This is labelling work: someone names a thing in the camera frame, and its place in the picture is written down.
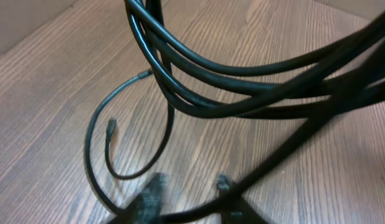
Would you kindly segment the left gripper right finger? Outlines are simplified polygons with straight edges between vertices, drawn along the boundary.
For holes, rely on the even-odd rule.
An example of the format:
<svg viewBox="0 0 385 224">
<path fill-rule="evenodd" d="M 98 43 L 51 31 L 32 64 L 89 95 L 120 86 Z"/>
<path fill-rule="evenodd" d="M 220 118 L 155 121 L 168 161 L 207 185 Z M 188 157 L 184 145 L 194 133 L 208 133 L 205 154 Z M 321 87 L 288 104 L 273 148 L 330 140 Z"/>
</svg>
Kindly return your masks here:
<svg viewBox="0 0 385 224">
<path fill-rule="evenodd" d="M 224 196 L 235 185 L 226 175 L 219 175 L 216 180 L 217 198 Z M 226 202 L 218 210 L 221 224 L 270 224 L 270 218 L 260 210 L 255 210 L 242 196 Z"/>
</svg>

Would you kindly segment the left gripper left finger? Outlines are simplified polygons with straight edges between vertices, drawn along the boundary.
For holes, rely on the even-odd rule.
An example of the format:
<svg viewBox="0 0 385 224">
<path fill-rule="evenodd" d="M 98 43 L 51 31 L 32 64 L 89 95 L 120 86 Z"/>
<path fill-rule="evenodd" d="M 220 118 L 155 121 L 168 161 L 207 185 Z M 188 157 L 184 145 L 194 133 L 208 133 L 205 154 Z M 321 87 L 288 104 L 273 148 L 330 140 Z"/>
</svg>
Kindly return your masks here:
<svg viewBox="0 0 385 224">
<path fill-rule="evenodd" d="M 162 224 L 160 213 L 166 184 L 167 177 L 155 173 L 131 203 L 108 224 Z"/>
</svg>

